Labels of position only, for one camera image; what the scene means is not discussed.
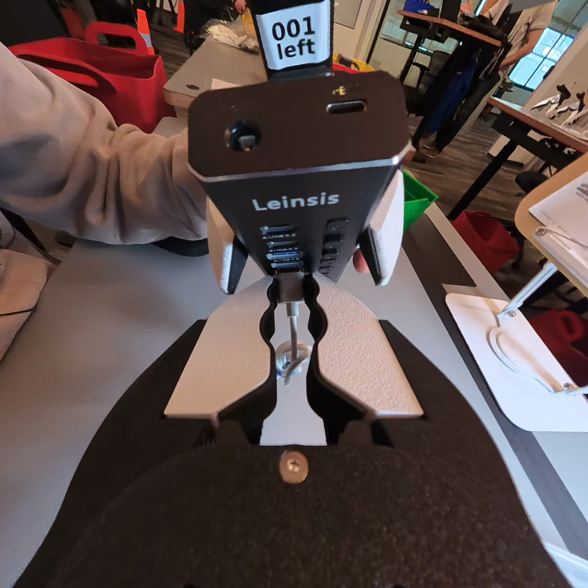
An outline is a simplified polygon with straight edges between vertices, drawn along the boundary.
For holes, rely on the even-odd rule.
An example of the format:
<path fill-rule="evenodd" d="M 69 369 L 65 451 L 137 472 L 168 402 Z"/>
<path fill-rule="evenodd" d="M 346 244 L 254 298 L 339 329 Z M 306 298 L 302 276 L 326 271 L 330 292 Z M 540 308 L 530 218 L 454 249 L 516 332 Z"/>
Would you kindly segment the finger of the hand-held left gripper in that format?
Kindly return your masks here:
<path fill-rule="evenodd" d="M 249 253 L 213 202 L 206 202 L 208 249 L 219 289 L 235 293 Z"/>
<path fill-rule="evenodd" d="M 364 254 L 371 277 L 377 286 L 388 284 L 401 250 L 404 195 L 403 174 L 397 171 L 357 245 Z"/>

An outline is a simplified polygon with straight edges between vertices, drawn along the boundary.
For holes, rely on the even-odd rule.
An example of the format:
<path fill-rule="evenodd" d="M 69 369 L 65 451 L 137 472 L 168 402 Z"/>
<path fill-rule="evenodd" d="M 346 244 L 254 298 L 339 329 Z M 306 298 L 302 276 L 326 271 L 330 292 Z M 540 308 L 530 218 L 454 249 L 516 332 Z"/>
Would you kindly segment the wooden top desk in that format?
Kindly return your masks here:
<path fill-rule="evenodd" d="M 402 84 L 405 83 L 415 63 L 415 57 L 425 40 L 444 43 L 448 38 L 451 38 L 462 43 L 481 43 L 495 49 L 500 49 L 503 45 L 500 40 L 448 19 L 404 10 L 397 11 L 397 14 L 402 17 L 400 28 L 407 33 L 416 35 L 415 43 L 399 76 Z"/>

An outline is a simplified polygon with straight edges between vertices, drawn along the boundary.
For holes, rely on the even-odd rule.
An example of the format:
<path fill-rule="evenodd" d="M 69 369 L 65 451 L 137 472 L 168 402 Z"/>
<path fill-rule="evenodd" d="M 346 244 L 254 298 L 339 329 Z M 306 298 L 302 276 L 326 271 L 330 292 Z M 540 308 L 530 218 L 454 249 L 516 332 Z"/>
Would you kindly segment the red tote bag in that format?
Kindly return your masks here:
<path fill-rule="evenodd" d="M 85 40 L 38 40 L 9 50 L 100 100 L 117 125 L 151 133 L 162 118 L 176 116 L 164 99 L 162 58 L 151 54 L 151 46 L 129 25 L 98 21 L 86 28 Z"/>
<path fill-rule="evenodd" d="M 572 381 L 586 386 L 587 319 L 568 310 L 551 310 L 530 324 Z"/>
<path fill-rule="evenodd" d="M 464 211 L 452 226 L 492 275 L 513 261 L 521 251 L 511 233 L 488 212 Z"/>

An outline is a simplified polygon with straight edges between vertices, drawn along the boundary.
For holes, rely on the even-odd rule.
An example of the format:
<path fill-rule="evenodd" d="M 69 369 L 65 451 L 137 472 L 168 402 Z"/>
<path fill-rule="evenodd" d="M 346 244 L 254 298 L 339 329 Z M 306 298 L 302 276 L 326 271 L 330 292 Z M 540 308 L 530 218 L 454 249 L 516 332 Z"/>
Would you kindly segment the orange traffic cone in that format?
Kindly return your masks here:
<path fill-rule="evenodd" d="M 155 50 L 152 45 L 151 32 L 149 29 L 149 22 L 146 12 L 143 9 L 136 8 L 136 26 L 138 33 L 141 35 L 148 55 L 155 56 Z"/>

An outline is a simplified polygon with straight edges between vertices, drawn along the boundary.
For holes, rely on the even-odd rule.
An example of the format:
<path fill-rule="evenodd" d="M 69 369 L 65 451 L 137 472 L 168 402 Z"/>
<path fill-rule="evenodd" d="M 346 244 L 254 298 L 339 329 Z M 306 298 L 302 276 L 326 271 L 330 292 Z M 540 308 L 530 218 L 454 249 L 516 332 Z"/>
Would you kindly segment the wooden instruction board stand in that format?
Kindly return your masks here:
<path fill-rule="evenodd" d="M 446 304 L 502 413 L 530 432 L 587 432 L 587 386 L 578 386 L 520 311 L 556 272 L 587 296 L 587 265 L 544 237 L 531 206 L 587 176 L 587 154 L 535 188 L 515 224 L 547 263 L 510 301 L 448 293 Z"/>

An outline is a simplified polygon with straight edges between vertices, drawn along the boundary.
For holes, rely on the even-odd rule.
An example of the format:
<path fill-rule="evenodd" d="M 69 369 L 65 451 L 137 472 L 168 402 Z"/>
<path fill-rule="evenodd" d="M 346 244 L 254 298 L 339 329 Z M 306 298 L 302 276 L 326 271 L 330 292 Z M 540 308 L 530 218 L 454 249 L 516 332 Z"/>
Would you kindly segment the black usb hub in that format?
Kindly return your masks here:
<path fill-rule="evenodd" d="M 188 166 L 268 276 L 338 282 L 411 147 L 403 85 L 336 72 L 202 92 Z"/>

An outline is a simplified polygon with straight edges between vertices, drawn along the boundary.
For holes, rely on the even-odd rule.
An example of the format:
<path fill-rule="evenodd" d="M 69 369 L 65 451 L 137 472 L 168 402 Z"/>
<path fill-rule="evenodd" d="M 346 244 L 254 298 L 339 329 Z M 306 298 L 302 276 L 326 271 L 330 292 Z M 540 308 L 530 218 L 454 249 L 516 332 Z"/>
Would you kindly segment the grey side table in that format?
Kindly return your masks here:
<path fill-rule="evenodd" d="M 202 92 L 267 81 L 261 55 L 254 55 L 208 38 L 164 86 L 164 99 L 179 118 L 187 117 Z"/>

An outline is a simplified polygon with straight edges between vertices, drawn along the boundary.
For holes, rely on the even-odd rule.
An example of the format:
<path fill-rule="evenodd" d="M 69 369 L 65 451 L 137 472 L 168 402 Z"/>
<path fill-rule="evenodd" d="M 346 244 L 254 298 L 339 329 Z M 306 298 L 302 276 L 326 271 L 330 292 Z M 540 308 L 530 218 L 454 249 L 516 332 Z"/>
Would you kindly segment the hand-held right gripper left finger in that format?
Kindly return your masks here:
<path fill-rule="evenodd" d="M 259 445 L 277 403 L 276 287 L 263 277 L 231 295 L 207 319 L 166 405 L 169 419 L 236 422 Z"/>

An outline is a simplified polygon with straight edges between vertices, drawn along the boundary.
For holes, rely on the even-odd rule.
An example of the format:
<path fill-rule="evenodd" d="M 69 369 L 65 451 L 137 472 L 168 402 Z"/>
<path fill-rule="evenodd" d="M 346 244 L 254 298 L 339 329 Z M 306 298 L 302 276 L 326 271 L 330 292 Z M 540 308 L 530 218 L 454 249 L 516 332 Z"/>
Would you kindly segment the green plastic bin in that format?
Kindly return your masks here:
<path fill-rule="evenodd" d="M 408 171 L 402 173 L 405 201 L 403 233 L 406 233 L 439 197 Z"/>

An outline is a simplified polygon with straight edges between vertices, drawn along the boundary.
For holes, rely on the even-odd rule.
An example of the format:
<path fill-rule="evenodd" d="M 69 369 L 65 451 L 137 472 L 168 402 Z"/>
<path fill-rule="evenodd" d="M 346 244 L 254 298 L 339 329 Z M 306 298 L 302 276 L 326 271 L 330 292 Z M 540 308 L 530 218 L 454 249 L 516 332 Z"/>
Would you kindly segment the dark blue jacket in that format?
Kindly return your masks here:
<path fill-rule="evenodd" d="M 419 144 L 419 162 L 438 157 L 479 114 L 481 101 L 500 81 L 497 61 L 502 51 L 458 50 L 459 67 L 433 110 Z"/>

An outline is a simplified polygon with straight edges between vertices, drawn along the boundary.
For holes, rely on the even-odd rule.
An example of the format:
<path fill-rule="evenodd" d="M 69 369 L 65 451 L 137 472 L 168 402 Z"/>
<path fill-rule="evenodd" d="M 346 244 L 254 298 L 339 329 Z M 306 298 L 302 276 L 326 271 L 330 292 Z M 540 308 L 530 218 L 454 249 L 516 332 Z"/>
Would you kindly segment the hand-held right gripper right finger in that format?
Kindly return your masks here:
<path fill-rule="evenodd" d="M 327 445 L 336 445 L 350 423 L 373 425 L 424 415 L 377 316 L 319 272 L 304 280 L 308 329 L 314 339 L 306 397 L 322 420 Z"/>

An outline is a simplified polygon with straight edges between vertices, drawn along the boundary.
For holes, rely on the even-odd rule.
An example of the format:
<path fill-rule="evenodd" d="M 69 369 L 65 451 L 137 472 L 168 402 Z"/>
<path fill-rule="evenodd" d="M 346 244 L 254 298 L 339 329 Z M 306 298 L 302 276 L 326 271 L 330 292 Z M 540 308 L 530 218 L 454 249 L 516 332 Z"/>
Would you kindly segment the person's left forearm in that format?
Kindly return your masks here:
<path fill-rule="evenodd" d="M 116 126 L 96 98 L 1 45 L 1 208 L 111 245 L 207 237 L 187 129 Z"/>

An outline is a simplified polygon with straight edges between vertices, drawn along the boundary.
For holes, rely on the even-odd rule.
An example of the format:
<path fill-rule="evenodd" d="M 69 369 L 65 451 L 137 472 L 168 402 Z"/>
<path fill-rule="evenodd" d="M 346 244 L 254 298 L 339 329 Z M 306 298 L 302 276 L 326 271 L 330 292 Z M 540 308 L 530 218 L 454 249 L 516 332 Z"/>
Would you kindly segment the printed instruction sheet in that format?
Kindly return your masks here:
<path fill-rule="evenodd" d="M 587 176 L 531 206 L 529 213 L 545 229 L 548 242 L 587 265 Z"/>

